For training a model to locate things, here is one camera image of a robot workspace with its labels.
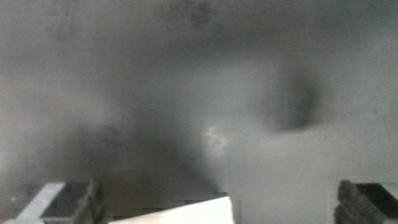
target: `gray background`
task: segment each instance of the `gray background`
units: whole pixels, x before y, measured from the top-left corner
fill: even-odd
[[[333,223],[397,176],[393,0],[0,0],[0,219],[47,181],[111,214],[230,192],[242,223]]]

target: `gray wall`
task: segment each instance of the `gray wall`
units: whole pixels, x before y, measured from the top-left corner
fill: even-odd
[[[393,1],[0,0],[0,219],[47,181],[112,215],[230,192],[242,223],[333,223],[397,181]]]

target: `white surface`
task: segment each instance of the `white surface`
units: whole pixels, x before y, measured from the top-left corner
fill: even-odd
[[[4,224],[45,224],[43,220],[16,220],[9,219]]]
[[[43,212],[50,206],[50,203],[54,201],[54,198],[64,188],[66,184],[64,183],[50,183],[41,189],[40,194],[36,195],[36,198],[32,202],[29,203],[29,206],[18,216],[18,220],[36,220]]]
[[[233,224],[231,201],[221,199],[187,205],[137,218],[111,222],[111,224]]]
[[[398,199],[398,184],[397,183],[382,183],[382,187],[390,191],[395,198]]]

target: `dark stain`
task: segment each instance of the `dark stain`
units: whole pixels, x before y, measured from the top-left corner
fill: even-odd
[[[68,44],[79,34],[79,14],[80,0],[52,0],[50,16],[52,22],[47,27],[47,32],[59,44]]]
[[[93,137],[93,144],[96,147],[107,149],[116,149],[121,147],[121,131],[112,126],[102,127]]]
[[[287,69],[271,109],[278,114],[276,128],[285,131],[308,128],[317,120],[319,89],[311,78],[310,68],[295,66]]]
[[[191,24],[194,29],[203,30],[212,22],[214,7],[205,0],[178,0],[157,11],[167,24]]]
[[[194,1],[191,8],[191,23],[196,29],[203,29],[212,21],[212,5],[208,1]]]

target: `wall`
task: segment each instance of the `wall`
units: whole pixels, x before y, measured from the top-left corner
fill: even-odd
[[[242,223],[333,223],[340,180],[398,178],[397,7],[2,0],[0,217],[98,177],[116,216],[226,191]]]

